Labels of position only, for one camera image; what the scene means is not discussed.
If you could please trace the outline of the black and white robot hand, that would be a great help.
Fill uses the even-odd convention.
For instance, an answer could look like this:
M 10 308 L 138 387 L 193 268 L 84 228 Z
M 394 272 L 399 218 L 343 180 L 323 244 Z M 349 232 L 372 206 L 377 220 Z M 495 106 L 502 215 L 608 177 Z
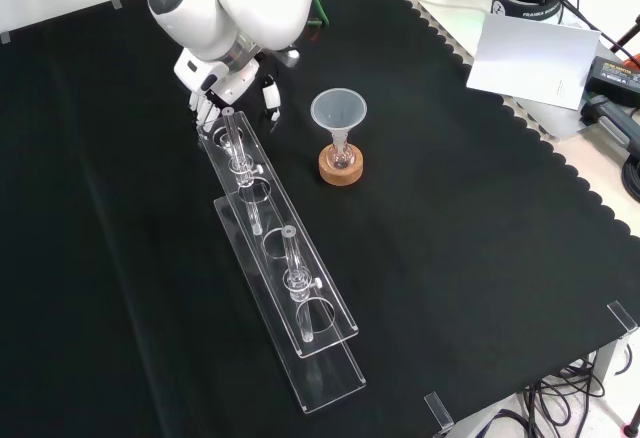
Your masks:
M 190 91 L 189 108 L 195 114 L 196 127 L 212 129 L 224 108 L 231 107 L 250 88 L 258 76 L 260 60 L 251 58 L 233 71 L 222 61 L 205 62 L 184 49 L 174 73 Z

